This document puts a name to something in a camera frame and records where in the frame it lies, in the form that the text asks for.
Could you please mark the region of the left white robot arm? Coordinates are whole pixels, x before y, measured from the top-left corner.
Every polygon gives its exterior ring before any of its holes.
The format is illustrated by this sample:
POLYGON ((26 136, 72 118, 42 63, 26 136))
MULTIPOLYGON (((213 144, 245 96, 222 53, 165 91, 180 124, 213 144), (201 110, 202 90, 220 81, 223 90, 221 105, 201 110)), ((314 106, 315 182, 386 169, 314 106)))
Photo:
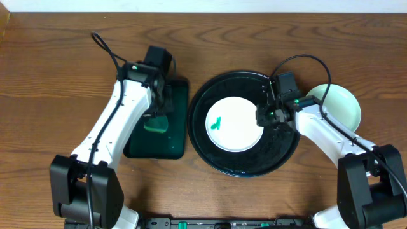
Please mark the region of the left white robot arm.
POLYGON ((174 64, 127 62, 96 124, 70 156, 50 165, 53 212, 90 228, 136 228, 139 214, 124 204, 116 175, 136 123, 168 100, 166 77, 174 64))

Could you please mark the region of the white plate with green stain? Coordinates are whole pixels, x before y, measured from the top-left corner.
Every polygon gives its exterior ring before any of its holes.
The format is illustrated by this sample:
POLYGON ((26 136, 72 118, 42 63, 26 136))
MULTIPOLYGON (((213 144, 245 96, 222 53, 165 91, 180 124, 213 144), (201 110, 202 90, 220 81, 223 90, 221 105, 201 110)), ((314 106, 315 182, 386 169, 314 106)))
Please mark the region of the white plate with green stain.
POLYGON ((242 97, 226 97, 215 102, 207 112, 205 129, 212 143, 232 153, 251 149, 264 131, 257 125, 256 106, 242 97))

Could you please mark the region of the green sponge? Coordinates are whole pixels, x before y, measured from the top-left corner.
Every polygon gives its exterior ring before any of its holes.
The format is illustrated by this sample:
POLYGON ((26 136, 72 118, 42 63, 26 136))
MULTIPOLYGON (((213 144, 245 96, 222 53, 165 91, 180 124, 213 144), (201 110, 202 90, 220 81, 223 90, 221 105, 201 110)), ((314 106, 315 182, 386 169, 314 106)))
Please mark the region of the green sponge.
POLYGON ((144 122, 144 129, 148 132, 163 134, 168 130, 169 121, 166 116, 149 117, 144 122))

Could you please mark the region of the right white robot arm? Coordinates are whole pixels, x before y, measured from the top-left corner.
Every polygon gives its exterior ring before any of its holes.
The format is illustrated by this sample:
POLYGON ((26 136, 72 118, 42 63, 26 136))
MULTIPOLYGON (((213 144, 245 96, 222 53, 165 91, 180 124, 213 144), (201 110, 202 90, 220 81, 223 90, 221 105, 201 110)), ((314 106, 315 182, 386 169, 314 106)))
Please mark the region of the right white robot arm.
POLYGON ((310 139, 338 169, 336 205, 313 215, 317 228, 378 228, 406 217, 400 152, 349 130, 313 95, 256 108, 260 127, 284 123, 310 139))

